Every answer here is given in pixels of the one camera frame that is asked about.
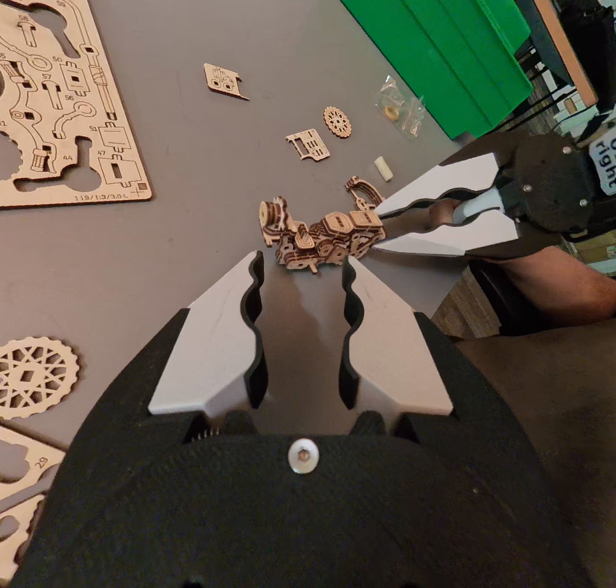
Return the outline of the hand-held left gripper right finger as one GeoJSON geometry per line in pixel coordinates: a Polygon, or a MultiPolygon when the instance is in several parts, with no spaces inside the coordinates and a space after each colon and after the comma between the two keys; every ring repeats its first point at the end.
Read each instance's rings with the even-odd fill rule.
{"type": "Polygon", "coordinates": [[[385,423],[409,413],[450,415],[453,404],[414,308],[352,256],[342,280],[349,325],[339,369],[345,407],[374,411],[385,423]]]}

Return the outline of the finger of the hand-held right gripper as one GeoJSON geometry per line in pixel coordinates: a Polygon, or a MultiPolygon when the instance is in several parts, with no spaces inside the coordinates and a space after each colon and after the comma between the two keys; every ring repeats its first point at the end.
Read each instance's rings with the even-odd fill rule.
{"type": "Polygon", "coordinates": [[[385,219],[423,204],[431,205],[455,193],[474,197],[492,188],[498,171],[493,153],[436,166],[386,198],[374,212],[385,219]]]}
{"type": "Polygon", "coordinates": [[[498,210],[487,210],[463,225],[443,224],[425,233],[406,233],[381,241],[376,251],[458,257],[478,248],[519,238],[516,223],[498,210]]]}

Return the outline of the assembled wooden vehicle model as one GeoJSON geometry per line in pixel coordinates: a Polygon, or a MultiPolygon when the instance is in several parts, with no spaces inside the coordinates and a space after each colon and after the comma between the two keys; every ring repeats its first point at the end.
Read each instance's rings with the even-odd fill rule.
{"type": "Polygon", "coordinates": [[[276,246],[279,265],[288,270],[310,269],[313,274],[322,264],[342,265],[347,256],[360,259],[386,238],[373,211],[333,212],[307,225],[292,219],[282,197],[260,203],[259,225],[266,246],[276,246]]]}

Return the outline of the wooden sheet with rectangular cutouts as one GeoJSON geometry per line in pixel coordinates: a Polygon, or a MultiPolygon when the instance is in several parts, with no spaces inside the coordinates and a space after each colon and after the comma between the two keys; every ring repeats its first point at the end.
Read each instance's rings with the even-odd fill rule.
{"type": "Polygon", "coordinates": [[[14,483],[1,482],[1,500],[37,484],[46,470],[61,464],[65,457],[62,450],[3,425],[1,426],[1,441],[24,447],[26,449],[25,461],[28,464],[24,477],[14,483]]]}

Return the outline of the person's right forearm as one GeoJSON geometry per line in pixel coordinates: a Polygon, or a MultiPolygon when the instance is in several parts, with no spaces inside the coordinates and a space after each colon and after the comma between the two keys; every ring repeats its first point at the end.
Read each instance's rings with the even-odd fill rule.
{"type": "Polygon", "coordinates": [[[581,326],[615,317],[615,280],[555,246],[497,264],[556,326],[581,326]]]}

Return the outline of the person's right hand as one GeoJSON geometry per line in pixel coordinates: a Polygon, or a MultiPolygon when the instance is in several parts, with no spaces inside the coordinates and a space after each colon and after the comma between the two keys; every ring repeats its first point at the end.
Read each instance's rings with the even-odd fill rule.
{"type": "Polygon", "coordinates": [[[436,229],[443,224],[452,224],[454,212],[460,204],[460,200],[450,198],[442,199],[432,204],[429,208],[428,227],[436,229]]]}

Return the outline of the clear plastic bag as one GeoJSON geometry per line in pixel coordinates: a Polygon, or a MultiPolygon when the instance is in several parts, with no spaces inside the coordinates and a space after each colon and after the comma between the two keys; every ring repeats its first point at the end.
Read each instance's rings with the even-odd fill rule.
{"type": "Polygon", "coordinates": [[[426,108],[423,98],[415,96],[400,78],[386,76],[376,94],[375,106],[399,133],[411,140],[418,138],[426,108]]]}

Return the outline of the arched wooden fender part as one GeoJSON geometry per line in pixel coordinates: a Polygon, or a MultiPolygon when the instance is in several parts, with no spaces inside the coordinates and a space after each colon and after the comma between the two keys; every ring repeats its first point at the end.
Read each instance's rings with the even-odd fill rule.
{"type": "Polygon", "coordinates": [[[344,185],[351,194],[358,211],[373,211],[385,201],[385,198],[369,182],[357,177],[351,177],[344,185]]]}

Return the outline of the small wooden gear wheel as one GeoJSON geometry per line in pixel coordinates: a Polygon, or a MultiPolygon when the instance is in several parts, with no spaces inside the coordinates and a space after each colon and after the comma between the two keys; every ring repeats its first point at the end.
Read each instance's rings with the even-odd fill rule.
{"type": "Polygon", "coordinates": [[[337,107],[327,106],[323,111],[323,120],[327,129],[337,138],[349,138],[352,125],[346,114],[337,107]]]}

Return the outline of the green plastic bin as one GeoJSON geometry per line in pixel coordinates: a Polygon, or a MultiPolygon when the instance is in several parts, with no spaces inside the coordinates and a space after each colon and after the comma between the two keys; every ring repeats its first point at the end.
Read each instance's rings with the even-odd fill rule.
{"type": "Polygon", "coordinates": [[[527,100],[514,0],[340,0],[450,139],[480,138],[527,100]]]}

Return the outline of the slotted wooden panel piece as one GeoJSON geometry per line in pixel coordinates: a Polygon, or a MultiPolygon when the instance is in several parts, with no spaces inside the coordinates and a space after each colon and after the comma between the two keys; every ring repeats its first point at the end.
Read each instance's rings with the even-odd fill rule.
{"type": "Polygon", "coordinates": [[[286,141],[293,145],[301,160],[322,161],[330,156],[316,129],[302,130],[286,136],[286,141]]]}

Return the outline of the large wooden spoked wheel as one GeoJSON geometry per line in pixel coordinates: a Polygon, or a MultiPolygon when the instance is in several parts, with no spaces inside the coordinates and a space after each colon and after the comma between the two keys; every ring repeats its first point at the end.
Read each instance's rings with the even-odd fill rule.
{"type": "Polygon", "coordinates": [[[27,418],[59,404],[79,371],[78,357],[59,340],[9,341],[1,346],[1,419],[27,418]]]}

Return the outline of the person's clothing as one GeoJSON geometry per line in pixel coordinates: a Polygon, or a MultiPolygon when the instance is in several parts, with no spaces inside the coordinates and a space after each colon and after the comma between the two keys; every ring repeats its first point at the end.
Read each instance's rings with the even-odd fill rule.
{"type": "Polygon", "coordinates": [[[527,432],[589,575],[615,587],[615,320],[457,346],[527,432]]]}

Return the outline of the wooden-edged table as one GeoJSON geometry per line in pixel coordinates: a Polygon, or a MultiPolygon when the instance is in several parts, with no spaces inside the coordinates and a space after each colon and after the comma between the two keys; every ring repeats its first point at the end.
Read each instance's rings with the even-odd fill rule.
{"type": "Polygon", "coordinates": [[[579,62],[564,28],[560,24],[552,0],[533,0],[533,2],[546,27],[556,53],[563,64],[566,75],[570,80],[570,85],[580,95],[583,107],[589,108],[594,106],[597,103],[596,92],[588,79],[586,71],[579,62]]]}

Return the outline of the square wooden piece with tail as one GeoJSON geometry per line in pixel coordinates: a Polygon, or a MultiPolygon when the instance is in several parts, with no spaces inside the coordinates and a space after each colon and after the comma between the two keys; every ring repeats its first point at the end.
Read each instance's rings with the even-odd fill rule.
{"type": "Polygon", "coordinates": [[[212,65],[210,63],[205,63],[203,65],[203,69],[206,84],[212,92],[235,97],[245,101],[250,100],[240,91],[239,83],[242,79],[237,72],[212,65]]]}

